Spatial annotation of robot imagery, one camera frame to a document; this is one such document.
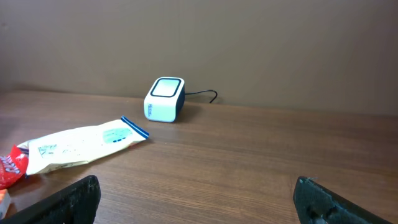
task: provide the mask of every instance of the red wrapper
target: red wrapper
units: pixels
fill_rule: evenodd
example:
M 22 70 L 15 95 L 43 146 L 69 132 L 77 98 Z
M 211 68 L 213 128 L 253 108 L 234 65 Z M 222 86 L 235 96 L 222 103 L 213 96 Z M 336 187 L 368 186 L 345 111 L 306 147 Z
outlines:
M 12 147 L 8 156 L 0 156 L 0 190 L 14 184 L 26 173 L 29 160 L 17 146 Z

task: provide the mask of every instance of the small white box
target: small white box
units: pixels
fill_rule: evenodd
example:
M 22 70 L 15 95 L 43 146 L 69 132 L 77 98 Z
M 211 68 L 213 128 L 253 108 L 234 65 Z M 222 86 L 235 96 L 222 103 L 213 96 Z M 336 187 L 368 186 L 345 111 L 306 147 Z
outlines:
M 185 82 L 182 78 L 156 79 L 144 100 L 145 117 L 151 121 L 175 121 L 185 101 Z

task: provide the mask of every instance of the wooden table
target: wooden table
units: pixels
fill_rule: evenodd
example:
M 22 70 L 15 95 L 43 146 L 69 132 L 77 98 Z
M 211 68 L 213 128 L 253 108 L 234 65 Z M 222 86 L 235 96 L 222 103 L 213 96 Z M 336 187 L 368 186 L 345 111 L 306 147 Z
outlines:
M 150 139 L 91 164 L 9 189 L 10 213 L 89 175 L 95 223 L 298 223 L 300 175 L 398 222 L 398 118 L 186 103 L 175 123 L 148 121 L 143 100 L 18 91 L 0 96 L 0 150 L 126 115 Z

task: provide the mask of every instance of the black cable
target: black cable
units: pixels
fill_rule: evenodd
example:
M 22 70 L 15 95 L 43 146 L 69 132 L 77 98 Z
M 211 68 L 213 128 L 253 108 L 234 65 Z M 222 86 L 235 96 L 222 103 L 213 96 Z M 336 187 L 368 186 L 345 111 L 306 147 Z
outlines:
M 214 96 L 214 98 L 213 98 L 212 100 L 210 100 L 209 103 L 211 103 L 211 102 L 213 102 L 213 101 L 217 98 L 217 96 L 218 96 L 218 93 L 217 93 L 216 90 L 203 90 L 203 91 L 194 92 L 194 93 L 186 93 L 186 95 L 193 95 L 193 94 L 198 94 L 198 93 L 204 93 L 204 92 L 207 92 L 207 91 L 212 91 L 213 93 L 216 93 L 216 95 Z

